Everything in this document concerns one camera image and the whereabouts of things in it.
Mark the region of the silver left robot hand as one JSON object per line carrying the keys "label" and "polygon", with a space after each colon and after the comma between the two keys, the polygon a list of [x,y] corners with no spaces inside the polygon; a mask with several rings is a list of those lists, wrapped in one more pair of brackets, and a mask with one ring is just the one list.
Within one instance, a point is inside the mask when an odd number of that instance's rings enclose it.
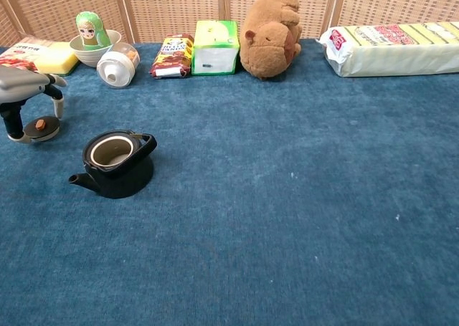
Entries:
{"label": "silver left robot hand", "polygon": [[[64,113],[64,96],[58,87],[65,87],[64,78],[17,67],[1,66],[1,117],[8,138],[17,143],[46,141],[58,134]],[[30,98],[46,94],[51,97],[54,115],[37,118],[23,126],[21,108]]]}

